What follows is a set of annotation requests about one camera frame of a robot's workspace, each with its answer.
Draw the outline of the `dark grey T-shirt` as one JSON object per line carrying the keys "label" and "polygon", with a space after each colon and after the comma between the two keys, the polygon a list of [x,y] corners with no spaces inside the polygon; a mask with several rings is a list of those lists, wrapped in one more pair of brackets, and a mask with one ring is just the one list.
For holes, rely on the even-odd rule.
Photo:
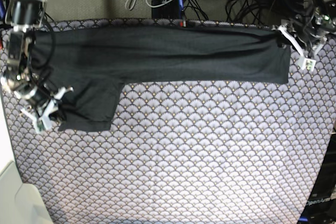
{"label": "dark grey T-shirt", "polygon": [[130,83],[233,80],[288,82],[290,49],[279,33],[242,27],[104,27],[36,33],[32,65],[73,87],[60,130],[107,131]]}

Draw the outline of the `white plastic bin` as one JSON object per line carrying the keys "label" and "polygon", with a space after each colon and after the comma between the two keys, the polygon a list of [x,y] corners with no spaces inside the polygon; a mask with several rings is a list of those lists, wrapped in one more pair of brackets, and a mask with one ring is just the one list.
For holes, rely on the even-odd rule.
{"label": "white plastic bin", "polygon": [[53,223],[38,189],[23,183],[14,162],[1,172],[1,223]]}

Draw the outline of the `fan-patterned tablecloth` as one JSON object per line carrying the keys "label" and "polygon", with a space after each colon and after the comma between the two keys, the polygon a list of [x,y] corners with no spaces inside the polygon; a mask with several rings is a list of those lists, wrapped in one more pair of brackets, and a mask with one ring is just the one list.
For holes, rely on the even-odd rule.
{"label": "fan-patterned tablecloth", "polygon": [[[57,22],[56,32],[180,27],[168,19]],[[54,223],[296,223],[335,122],[335,39],[288,82],[126,84],[107,131],[37,134],[2,93],[14,160]]]}

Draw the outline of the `black OpenArm box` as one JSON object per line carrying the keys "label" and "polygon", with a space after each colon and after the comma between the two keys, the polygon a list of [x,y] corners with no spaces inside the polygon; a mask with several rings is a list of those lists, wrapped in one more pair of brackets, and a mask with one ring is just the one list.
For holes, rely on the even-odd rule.
{"label": "black OpenArm box", "polygon": [[335,134],[298,223],[335,223]]}

